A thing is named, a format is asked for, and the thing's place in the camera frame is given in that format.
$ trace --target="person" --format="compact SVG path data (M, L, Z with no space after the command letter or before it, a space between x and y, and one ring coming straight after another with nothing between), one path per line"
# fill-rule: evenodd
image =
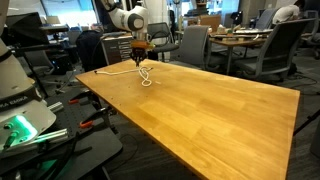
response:
M298 19L304 5L305 0L297 0L293 5L281 7L272 19L271 28L273 29L277 23Z

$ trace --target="computer monitor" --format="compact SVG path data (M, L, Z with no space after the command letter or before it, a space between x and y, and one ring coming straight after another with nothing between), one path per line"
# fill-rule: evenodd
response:
M1 34L1 39L6 46L11 46L17 43L14 40L14 38L10 36L8 27L4 27L3 32Z
M6 24L11 36L21 47L49 44L38 12L7 16Z
M233 12L230 18L233 19L233 24L240 25L243 19L243 12L242 11Z

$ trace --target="green light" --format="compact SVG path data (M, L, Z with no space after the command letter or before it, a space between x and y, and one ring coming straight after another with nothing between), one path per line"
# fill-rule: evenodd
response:
M37 135L38 131L29 123L29 121L24 116L17 115L15 119L19 121L18 123L21 124L22 127L24 127L24 133L28 136L28 139L26 139L26 141Z

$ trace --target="desk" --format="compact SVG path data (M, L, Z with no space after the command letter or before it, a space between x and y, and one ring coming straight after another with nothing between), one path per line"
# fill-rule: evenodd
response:
M299 91L144 60L76 78L203 179L285 179ZM135 68L124 61L101 68Z
M265 41L266 41L266 39L247 40L247 41L220 41L220 40L216 40L214 38L210 38L210 42L228 47L227 75L229 75L229 72L230 72L230 66L231 66L231 61L232 61L232 51L233 51L234 47L236 47L236 46L253 46L253 45L262 44Z

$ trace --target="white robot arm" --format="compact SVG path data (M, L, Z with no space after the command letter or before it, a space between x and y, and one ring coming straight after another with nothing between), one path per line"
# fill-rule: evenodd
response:
M146 51L154 48L147 38L148 10L136 6L131 11L124 11L117 8L114 0L101 0L101 2L117 28L132 32L134 40L131 42L131 58L136 62L136 66L139 66L147 57Z
M0 6L0 35L9 0ZM56 120L29 81L20 62L0 39L0 152L35 139Z

